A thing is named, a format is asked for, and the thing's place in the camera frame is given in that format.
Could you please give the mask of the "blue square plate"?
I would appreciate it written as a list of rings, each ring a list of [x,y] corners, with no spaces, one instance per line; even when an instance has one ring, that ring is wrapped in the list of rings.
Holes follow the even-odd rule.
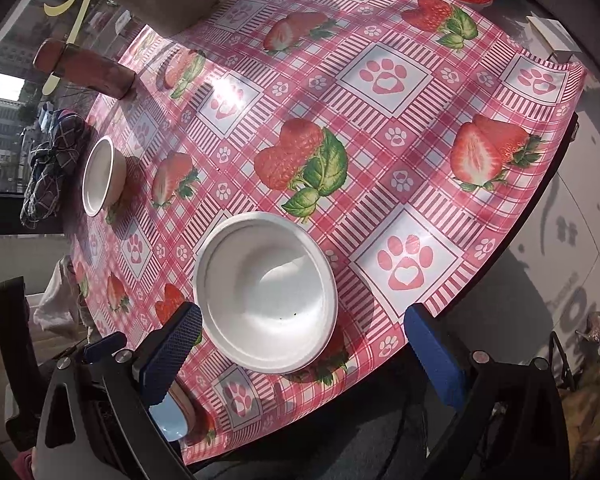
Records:
[[[168,442],[181,440],[189,433],[185,414],[170,392],[160,403],[151,405],[148,413]]]

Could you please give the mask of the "pink tumbler cup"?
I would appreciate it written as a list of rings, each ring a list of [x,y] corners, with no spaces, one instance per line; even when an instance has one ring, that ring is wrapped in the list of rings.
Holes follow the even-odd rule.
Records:
[[[118,100],[126,96],[136,78],[134,70],[111,58],[53,38],[46,39],[38,48],[33,66],[40,72]]]

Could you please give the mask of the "dark plaid cloth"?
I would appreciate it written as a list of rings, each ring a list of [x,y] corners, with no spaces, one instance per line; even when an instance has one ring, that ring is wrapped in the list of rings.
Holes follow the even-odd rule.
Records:
[[[20,211],[25,228],[34,229],[58,214],[62,188],[76,172],[91,133],[92,127],[76,112],[68,108],[59,111],[50,140],[31,153],[31,173]]]

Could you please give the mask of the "pink hanging towel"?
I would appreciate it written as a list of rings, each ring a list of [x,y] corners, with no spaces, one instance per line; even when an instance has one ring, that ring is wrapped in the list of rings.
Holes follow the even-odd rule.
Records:
[[[33,322],[44,332],[76,339],[79,335],[79,286],[69,255],[63,256],[54,267],[38,306]]]

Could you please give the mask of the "white small box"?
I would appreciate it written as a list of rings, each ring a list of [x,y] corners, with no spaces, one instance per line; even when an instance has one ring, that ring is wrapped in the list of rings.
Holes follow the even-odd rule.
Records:
[[[577,41],[560,21],[531,14],[527,16],[527,22],[532,53],[557,64],[570,63],[581,53]]]

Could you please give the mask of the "white paper bowl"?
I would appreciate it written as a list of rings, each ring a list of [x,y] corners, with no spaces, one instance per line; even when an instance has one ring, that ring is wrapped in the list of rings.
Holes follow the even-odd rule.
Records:
[[[103,136],[87,157],[82,178],[82,205],[87,217],[117,203],[126,179],[126,158],[114,146],[110,136]]]
[[[198,250],[192,282],[206,335],[247,370],[301,370],[335,331],[332,267],[305,229],[277,214],[251,211],[220,222]]]

